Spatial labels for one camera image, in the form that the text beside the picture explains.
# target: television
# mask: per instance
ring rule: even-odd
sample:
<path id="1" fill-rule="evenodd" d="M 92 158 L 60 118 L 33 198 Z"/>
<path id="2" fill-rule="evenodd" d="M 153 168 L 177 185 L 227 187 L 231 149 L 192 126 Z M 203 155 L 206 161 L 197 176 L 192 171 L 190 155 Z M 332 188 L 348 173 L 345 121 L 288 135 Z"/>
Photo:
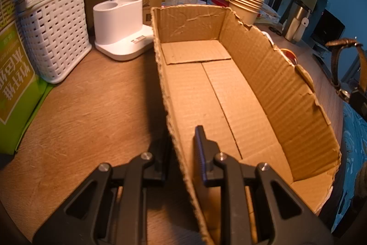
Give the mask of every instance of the television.
<path id="1" fill-rule="evenodd" d="M 345 25 L 328 10 L 324 10 L 319 23 L 312 33 L 312 38 L 321 45 L 327 42 L 340 39 Z"/>

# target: wooden table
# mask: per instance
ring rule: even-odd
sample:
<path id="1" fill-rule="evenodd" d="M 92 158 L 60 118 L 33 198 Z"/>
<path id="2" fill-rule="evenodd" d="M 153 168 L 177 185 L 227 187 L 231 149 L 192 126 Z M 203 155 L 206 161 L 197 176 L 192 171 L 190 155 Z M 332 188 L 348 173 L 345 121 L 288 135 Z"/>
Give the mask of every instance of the wooden table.
<path id="1" fill-rule="evenodd" d="M 309 71 L 320 103 L 342 133 L 342 102 L 311 49 L 271 33 Z M 101 162 L 124 164 L 165 126 L 153 50 L 115 62 L 93 49 L 46 98 L 14 160 L 0 171 L 0 200 L 28 239 Z M 202 244 L 177 162 L 163 189 L 148 192 L 148 242 Z"/>

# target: green package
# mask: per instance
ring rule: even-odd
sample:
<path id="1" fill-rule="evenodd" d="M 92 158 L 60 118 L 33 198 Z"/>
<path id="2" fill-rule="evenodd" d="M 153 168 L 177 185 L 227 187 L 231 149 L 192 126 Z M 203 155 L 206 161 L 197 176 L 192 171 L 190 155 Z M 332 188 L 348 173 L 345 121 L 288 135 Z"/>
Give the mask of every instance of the green package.
<path id="1" fill-rule="evenodd" d="M 52 87 L 27 57 L 15 24 L 14 0 L 0 0 L 0 153 L 14 154 Z"/>

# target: lamp base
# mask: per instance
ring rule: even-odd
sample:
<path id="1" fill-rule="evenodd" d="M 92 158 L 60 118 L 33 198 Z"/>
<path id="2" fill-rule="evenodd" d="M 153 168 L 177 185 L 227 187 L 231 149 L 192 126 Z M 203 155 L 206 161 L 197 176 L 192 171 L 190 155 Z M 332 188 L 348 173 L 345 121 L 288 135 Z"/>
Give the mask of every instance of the lamp base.
<path id="1" fill-rule="evenodd" d="M 153 47 L 153 29 L 144 25 L 140 31 L 113 44 L 95 43 L 96 48 L 114 60 L 131 60 Z"/>

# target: blue patterned cloth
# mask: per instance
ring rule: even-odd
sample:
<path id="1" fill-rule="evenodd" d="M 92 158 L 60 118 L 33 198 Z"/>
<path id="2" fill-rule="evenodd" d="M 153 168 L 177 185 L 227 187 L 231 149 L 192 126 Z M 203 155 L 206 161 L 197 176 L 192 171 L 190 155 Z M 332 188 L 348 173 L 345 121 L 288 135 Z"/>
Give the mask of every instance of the blue patterned cloth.
<path id="1" fill-rule="evenodd" d="M 350 201 L 354 195 L 354 183 L 358 171 L 367 160 L 367 122 L 350 107 L 344 103 L 343 107 L 343 141 L 346 146 L 346 170 L 343 186 L 343 196 L 338 207 L 332 231 L 346 213 Z"/>

